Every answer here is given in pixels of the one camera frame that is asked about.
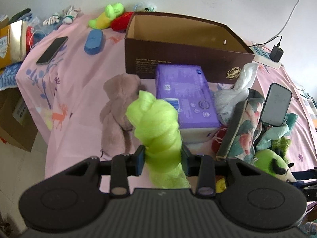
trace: brown plush toy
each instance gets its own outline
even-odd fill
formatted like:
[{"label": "brown plush toy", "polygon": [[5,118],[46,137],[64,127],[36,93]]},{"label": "brown plush toy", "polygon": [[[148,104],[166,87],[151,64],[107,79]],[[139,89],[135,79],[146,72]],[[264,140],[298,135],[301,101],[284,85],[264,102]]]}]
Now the brown plush toy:
[{"label": "brown plush toy", "polygon": [[128,153],[132,125],[126,117],[127,107],[138,98],[141,80],[134,74],[119,74],[103,85],[109,101],[100,112],[102,127],[101,148],[104,154],[114,157]]}]

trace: green stuffed toy with eyes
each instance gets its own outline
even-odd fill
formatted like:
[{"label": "green stuffed toy with eyes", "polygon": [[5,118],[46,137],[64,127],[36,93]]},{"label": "green stuffed toy with eyes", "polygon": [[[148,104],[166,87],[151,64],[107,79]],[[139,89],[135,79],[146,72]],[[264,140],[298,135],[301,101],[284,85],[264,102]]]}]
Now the green stuffed toy with eyes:
[{"label": "green stuffed toy with eyes", "polygon": [[287,165],[279,152],[279,148],[276,148],[275,152],[270,149],[259,150],[254,155],[254,165],[282,181],[296,181],[290,170],[294,163]]}]

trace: black cable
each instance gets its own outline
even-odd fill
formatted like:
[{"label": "black cable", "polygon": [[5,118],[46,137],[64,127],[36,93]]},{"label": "black cable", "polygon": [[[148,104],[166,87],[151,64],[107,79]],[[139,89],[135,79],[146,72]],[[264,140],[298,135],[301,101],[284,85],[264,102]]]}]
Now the black cable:
[{"label": "black cable", "polygon": [[267,41],[266,43],[263,43],[263,44],[256,44],[256,45],[252,45],[252,46],[249,46],[249,47],[255,47],[255,46],[266,45],[267,43],[269,43],[269,42],[273,41],[275,38],[278,38],[278,37],[280,37],[280,41],[279,41],[279,42],[278,42],[278,44],[277,44],[277,47],[279,47],[279,46],[280,46],[280,42],[281,42],[281,40],[282,40],[282,36],[276,36],[276,37],[272,38],[271,40]]}]

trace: floral fabric pouch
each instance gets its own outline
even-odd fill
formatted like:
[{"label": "floral fabric pouch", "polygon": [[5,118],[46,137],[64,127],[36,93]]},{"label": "floral fabric pouch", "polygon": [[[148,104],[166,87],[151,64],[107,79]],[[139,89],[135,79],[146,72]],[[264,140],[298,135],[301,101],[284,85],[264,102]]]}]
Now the floral fabric pouch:
[{"label": "floral fabric pouch", "polygon": [[255,153],[253,143],[262,130],[259,120],[263,103],[264,97],[256,90],[249,89],[248,98],[236,104],[228,130],[216,154],[217,160],[236,157],[252,163]]}]

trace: smartphone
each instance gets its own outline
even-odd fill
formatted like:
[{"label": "smartphone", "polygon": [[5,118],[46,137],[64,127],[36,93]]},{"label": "smartphone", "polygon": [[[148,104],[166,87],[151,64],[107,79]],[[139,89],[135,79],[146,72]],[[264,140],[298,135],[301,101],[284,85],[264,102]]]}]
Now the smartphone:
[{"label": "smartphone", "polygon": [[52,44],[45,50],[41,57],[36,62],[37,65],[48,64],[55,57],[58,50],[65,44],[68,37],[56,38]]},{"label": "smartphone", "polygon": [[261,122],[264,125],[281,126],[291,100],[292,92],[289,89],[277,83],[272,83],[261,112]]}]

